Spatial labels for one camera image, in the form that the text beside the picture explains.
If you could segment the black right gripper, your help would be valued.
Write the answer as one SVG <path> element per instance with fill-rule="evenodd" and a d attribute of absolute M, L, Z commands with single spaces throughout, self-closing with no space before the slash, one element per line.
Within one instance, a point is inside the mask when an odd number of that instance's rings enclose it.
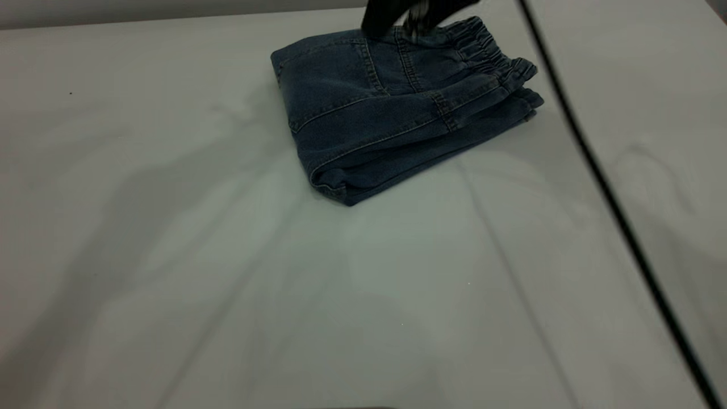
<path fill-rule="evenodd" d="M 362 33 L 371 37 L 384 36 L 408 10 L 407 18 L 403 21 L 403 31 L 413 43 L 418 43 L 421 39 L 436 33 L 437 25 L 433 22 L 443 22 L 479 2 L 479 0 L 420 1 L 408 8 L 408 1 L 371 0 L 365 7 Z"/>

